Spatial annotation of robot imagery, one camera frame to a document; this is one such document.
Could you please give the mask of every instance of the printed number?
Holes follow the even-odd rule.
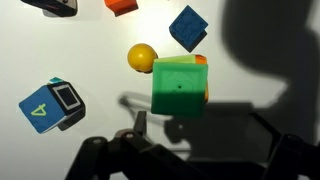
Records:
[[[47,113],[44,110],[44,107],[46,107],[45,103],[39,105],[39,107],[37,109],[35,109],[34,111],[31,112],[31,115],[32,116],[46,116]]]

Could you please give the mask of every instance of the orange object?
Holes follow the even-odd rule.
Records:
[[[207,58],[197,54],[196,55],[196,64],[207,64]],[[209,88],[208,88],[208,81],[207,81],[206,91],[204,93],[204,101],[207,103],[208,100],[209,100]]]
[[[104,0],[106,6],[114,13],[137,7],[136,0]]]

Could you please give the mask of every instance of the yellow ball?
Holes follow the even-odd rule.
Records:
[[[152,70],[154,59],[158,58],[157,53],[147,44],[136,44],[128,52],[129,65],[142,72]]]

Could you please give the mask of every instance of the toy block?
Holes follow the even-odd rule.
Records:
[[[47,10],[60,17],[75,16],[78,12],[77,0],[21,0],[24,3]]]
[[[42,86],[20,102],[19,107],[38,133],[45,133],[70,119],[79,121],[85,116],[84,102],[66,81]]]
[[[151,112],[201,116],[205,104],[208,65],[155,62]]]
[[[136,0],[104,0],[104,2],[116,16],[138,9]]]
[[[207,35],[208,23],[190,6],[186,6],[169,27],[169,31],[187,51],[191,52]]]
[[[155,59],[154,62],[207,64],[207,58],[201,55],[184,55],[184,56],[158,58],[158,59]],[[208,82],[206,85],[204,99],[205,99],[205,103],[207,103],[209,100]]]

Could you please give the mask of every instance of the blue cube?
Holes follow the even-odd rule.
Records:
[[[70,119],[74,122],[77,118],[78,122],[85,116],[85,104],[65,81],[42,86],[20,102],[19,107],[38,133],[66,124]]]
[[[207,35],[205,28],[208,23],[203,20],[190,6],[186,6],[170,25],[169,31],[185,49],[191,52]]]

